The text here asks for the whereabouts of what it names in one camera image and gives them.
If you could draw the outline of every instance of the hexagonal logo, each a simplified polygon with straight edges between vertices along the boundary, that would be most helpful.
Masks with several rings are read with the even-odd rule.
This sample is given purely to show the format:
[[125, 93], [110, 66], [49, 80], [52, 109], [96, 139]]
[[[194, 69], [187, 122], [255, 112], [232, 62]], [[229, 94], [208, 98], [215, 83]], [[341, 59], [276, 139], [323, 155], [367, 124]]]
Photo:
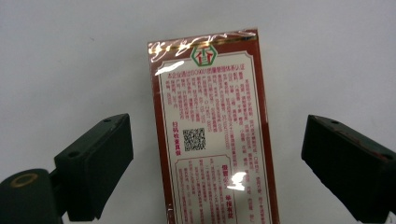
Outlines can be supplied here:
[[209, 45], [207, 47], [195, 47], [191, 53], [191, 58], [195, 61], [198, 66], [212, 65], [215, 61], [218, 52], [216, 49]]

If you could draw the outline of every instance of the rectangular product box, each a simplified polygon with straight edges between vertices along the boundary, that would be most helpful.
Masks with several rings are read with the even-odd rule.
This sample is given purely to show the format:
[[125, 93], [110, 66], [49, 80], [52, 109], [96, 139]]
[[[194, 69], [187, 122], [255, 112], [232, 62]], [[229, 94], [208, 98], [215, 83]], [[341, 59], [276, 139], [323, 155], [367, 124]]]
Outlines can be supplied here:
[[170, 224], [279, 223], [258, 31], [148, 43]]

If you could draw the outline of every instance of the qr code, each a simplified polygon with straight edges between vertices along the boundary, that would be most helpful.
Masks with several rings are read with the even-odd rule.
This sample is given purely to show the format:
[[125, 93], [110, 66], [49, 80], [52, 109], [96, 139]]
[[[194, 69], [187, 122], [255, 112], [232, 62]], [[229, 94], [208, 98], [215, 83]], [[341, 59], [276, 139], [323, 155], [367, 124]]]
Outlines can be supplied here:
[[204, 128], [183, 130], [183, 136], [185, 151], [205, 149], [206, 139]]

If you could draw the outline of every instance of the gray background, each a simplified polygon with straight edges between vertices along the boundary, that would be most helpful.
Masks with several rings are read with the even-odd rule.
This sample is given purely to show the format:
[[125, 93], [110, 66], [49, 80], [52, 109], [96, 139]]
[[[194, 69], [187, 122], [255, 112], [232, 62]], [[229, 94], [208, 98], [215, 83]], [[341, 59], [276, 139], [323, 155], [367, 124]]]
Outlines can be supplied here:
[[53, 170], [126, 112], [134, 161], [94, 223], [166, 223], [147, 43], [248, 27], [260, 31], [281, 223], [357, 223], [301, 160], [305, 122], [337, 119], [395, 148], [394, 0], [0, 0], [0, 179]]

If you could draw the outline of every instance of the brass-colored ring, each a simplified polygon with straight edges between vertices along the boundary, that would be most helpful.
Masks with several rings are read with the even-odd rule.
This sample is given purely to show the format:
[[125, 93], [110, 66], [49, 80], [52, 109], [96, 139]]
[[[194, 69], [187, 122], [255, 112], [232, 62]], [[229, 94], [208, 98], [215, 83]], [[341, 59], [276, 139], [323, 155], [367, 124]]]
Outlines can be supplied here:
[[35, 182], [35, 180], [36, 180], [37, 178], [38, 178], [38, 175], [37, 175], [37, 174], [34, 174], [34, 173], [20, 175], [20, 176], [16, 177], [15, 179], [13, 179], [13, 180], [11, 181], [11, 184], [10, 184], [10, 185], [11, 185], [11, 187], [14, 188], [14, 189], [21, 188], [21, 187], [24, 187], [24, 186], [26, 186], [26, 185], [29, 185], [29, 184]]

